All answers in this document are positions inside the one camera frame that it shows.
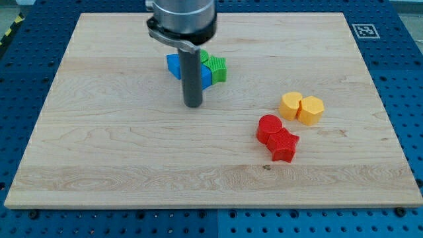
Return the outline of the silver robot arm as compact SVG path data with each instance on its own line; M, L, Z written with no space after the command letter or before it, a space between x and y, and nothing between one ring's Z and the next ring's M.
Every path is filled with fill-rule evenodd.
M215 1L151 0L145 8L153 13L147 20L149 36L178 50L185 105L199 107L203 102L200 46L217 30Z

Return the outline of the black tool mount with clamp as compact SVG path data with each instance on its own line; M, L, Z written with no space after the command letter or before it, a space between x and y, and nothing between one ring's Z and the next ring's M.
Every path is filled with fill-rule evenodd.
M194 54L200 49L200 45L209 41L216 33L217 14L214 14L211 22L204 28L187 34L173 32L160 26L155 17L151 17L146 23L150 37L164 45Z

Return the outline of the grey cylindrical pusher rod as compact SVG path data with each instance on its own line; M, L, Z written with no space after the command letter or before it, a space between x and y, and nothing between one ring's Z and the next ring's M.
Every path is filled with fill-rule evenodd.
M200 51L194 53L178 49L182 93L187 107L197 108L202 104L202 75Z

